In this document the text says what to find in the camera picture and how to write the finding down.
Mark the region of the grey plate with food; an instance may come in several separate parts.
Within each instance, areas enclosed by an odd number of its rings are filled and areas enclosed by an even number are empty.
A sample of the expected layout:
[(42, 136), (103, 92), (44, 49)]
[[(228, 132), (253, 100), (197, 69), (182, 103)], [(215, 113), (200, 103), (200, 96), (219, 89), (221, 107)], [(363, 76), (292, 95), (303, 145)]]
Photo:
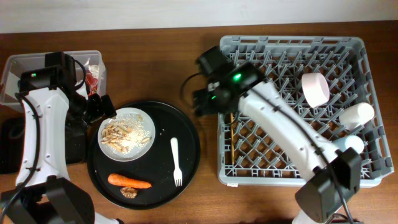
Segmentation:
[(98, 130), (102, 153), (118, 162), (136, 160), (146, 154), (155, 140), (153, 119), (138, 108), (121, 108), (104, 120)]

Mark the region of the wooden chopstick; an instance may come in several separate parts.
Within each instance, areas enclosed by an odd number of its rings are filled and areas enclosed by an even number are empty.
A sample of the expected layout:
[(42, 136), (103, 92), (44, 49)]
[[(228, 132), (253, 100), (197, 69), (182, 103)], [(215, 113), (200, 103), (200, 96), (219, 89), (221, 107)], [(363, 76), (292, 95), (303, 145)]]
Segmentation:
[(230, 113), (230, 133), (231, 133), (231, 164), (234, 165), (234, 114)]

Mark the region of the white plastic fork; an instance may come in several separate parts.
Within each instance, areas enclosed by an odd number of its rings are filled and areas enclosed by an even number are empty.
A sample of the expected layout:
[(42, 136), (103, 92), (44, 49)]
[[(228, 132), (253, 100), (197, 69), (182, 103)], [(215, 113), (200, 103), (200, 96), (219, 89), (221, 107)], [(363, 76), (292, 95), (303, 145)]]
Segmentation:
[(171, 145), (171, 149), (172, 149), (172, 155), (173, 155), (174, 166), (175, 166), (175, 169), (174, 169), (175, 186), (181, 187), (182, 186), (182, 171), (181, 171), (180, 165), (179, 165), (178, 139), (172, 138), (170, 140), (170, 145)]

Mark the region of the pink bowl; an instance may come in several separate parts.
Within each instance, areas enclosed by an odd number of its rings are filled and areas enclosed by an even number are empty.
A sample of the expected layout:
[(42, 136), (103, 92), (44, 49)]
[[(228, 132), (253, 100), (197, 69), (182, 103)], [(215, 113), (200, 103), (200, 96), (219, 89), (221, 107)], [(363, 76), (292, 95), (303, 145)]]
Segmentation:
[(319, 107), (330, 99), (327, 80), (321, 73), (306, 73), (302, 75), (302, 90), (311, 108)]

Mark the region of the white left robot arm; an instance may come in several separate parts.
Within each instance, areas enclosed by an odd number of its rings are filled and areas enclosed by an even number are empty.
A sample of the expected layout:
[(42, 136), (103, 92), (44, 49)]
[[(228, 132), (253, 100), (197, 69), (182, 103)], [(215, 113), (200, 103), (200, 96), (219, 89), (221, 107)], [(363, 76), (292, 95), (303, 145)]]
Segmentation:
[(88, 193), (70, 181), (65, 158), (65, 123), (112, 118), (110, 100), (98, 106), (77, 90), (75, 67), (52, 65), (24, 72), (16, 97), (24, 107), (25, 135), (16, 187), (1, 193), (13, 223), (120, 223), (97, 212)]

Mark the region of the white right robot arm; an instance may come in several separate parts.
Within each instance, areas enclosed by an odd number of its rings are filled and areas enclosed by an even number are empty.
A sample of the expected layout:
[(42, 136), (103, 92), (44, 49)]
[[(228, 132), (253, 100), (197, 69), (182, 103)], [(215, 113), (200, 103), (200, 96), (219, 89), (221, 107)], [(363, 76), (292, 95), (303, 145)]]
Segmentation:
[(280, 96), (251, 63), (199, 62), (207, 86), (194, 91), (195, 112), (240, 111), (287, 154), (305, 185), (295, 194), (301, 208), (294, 223), (330, 223), (359, 191), (363, 146), (331, 142), (318, 134)]

